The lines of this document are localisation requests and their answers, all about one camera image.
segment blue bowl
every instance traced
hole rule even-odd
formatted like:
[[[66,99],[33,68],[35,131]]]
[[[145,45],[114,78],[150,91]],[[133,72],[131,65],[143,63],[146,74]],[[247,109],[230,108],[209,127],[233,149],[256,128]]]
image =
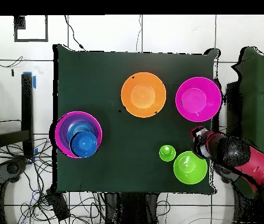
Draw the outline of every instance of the blue bowl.
[[[89,131],[77,132],[70,141],[71,151],[74,155],[87,158],[97,149],[97,138]]]
[[[69,143],[70,143],[72,137],[77,132],[81,132],[81,131],[89,131],[94,135],[94,131],[89,124],[81,123],[81,122],[76,123],[76,124],[72,124],[72,125],[70,125],[69,130],[68,130],[68,141],[69,141]]]

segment large green bowl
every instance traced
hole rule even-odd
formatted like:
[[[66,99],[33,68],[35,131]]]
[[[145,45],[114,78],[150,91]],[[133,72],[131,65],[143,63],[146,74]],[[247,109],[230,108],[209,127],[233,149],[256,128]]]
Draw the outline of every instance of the large green bowl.
[[[173,171],[180,182],[188,185],[197,184],[206,175],[207,163],[198,158],[192,151],[186,151],[177,156]]]

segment pink bowl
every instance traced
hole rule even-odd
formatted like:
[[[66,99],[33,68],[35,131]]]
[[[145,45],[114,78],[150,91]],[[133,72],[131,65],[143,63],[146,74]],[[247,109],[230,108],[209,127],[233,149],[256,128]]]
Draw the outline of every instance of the pink bowl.
[[[98,147],[101,144],[102,130],[96,118],[94,118],[89,113],[85,113],[83,111],[71,111],[70,113],[66,113],[65,115],[63,115],[57,122],[55,129],[55,140],[57,147],[60,149],[62,153],[64,153],[65,155],[71,158],[80,158],[80,157],[77,157],[76,155],[73,154],[73,152],[69,147],[69,143],[67,142],[67,137],[65,137],[68,132],[68,127],[70,126],[70,124],[79,122],[80,120],[85,121],[87,120],[87,118],[90,119],[90,121],[92,121],[94,126],[96,127],[95,132],[97,135],[97,149],[98,149]]]
[[[204,122],[221,107],[221,90],[210,79],[194,77],[177,90],[175,103],[179,113],[189,121]]]

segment blue tape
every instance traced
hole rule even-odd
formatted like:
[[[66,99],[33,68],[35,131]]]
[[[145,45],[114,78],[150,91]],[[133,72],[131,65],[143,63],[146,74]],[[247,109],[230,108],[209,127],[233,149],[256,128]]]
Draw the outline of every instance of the blue tape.
[[[38,148],[35,148],[34,149],[34,155],[37,155],[38,154]],[[36,161],[36,158],[35,157],[32,157],[32,161],[35,162]]]
[[[36,76],[32,77],[33,87],[36,89]]]

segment white tile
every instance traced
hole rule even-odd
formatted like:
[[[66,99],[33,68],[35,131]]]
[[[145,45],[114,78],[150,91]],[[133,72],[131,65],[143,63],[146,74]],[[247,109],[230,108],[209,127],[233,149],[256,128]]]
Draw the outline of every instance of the white tile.
[[[98,212],[97,207],[95,207],[94,205],[71,207],[70,224],[104,224],[105,206],[103,206],[101,210],[102,217]]]
[[[159,224],[210,224],[210,206],[158,206],[157,214]]]
[[[213,195],[213,204],[217,205],[234,205],[234,195],[231,184],[222,182],[221,177],[214,172],[213,185],[217,193]]]
[[[1,65],[12,62],[0,61]],[[21,120],[23,72],[36,76],[36,89],[33,89],[34,133],[49,133],[53,118],[53,62],[22,61],[13,68],[0,66],[0,121]],[[17,131],[18,123],[0,124],[0,133]]]
[[[5,206],[5,219],[7,224],[49,224],[46,220],[44,214],[40,212],[38,208],[35,210],[35,214],[38,215],[35,219],[33,217],[29,217],[30,214],[28,212],[27,206]],[[54,211],[50,210],[43,210],[44,213],[48,216],[48,218],[53,218],[50,220],[50,224],[58,224],[58,219],[56,218]],[[69,219],[66,219],[66,223],[64,220],[60,221],[60,224],[69,224]]]
[[[20,36],[40,38],[39,22],[44,23],[44,16],[38,21],[27,17],[26,30],[20,30]],[[48,42],[15,42],[13,30],[13,16],[0,16],[0,60],[16,60],[23,56],[27,60],[53,60],[53,44],[68,43],[68,27],[62,15],[48,16]]]
[[[233,206],[213,206],[212,224],[232,224],[233,215]]]
[[[25,29],[17,31],[18,39],[45,39],[45,16],[25,16]]]
[[[98,201],[93,198],[92,192],[70,192],[70,204],[71,205],[91,205],[91,203],[98,204]]]
[[[87,51],[136,52],[138,33],[141,30],[140,15],[69,16],[69,24],[75,39]],[[69,48],[81,51],[69,29]],[[141,51],[141,33],[138,40]]]
[[[143,15],[143,51],[203,54],[214,48],[215,15]]]
[[[210,195],[189,194],[189,193],[161,193],[158,197],[159,205],[210,205]]]
[[[238,61],[243,47],[264,53],[264,15],[217,15],[217,43],[221,61]]]

